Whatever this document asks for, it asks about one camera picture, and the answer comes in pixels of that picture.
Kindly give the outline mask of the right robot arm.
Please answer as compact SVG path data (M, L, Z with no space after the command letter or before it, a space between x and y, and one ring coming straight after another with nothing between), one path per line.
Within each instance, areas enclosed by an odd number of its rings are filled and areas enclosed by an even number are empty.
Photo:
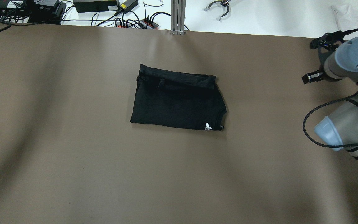
M355 32L358 32L358 28L328 32L311 40L309 48L317 50L320 67L312 73L303 75L303 84L349 79L358 87L358 36L345 39ZM319 109L336 103L340 103L340 106L324 116L314 127L314 133L322 142L313 139L306 129L308 118ZM345 150L358 161L358 90L309 111L303 119L302 129L304 135L314 144L334 151Z

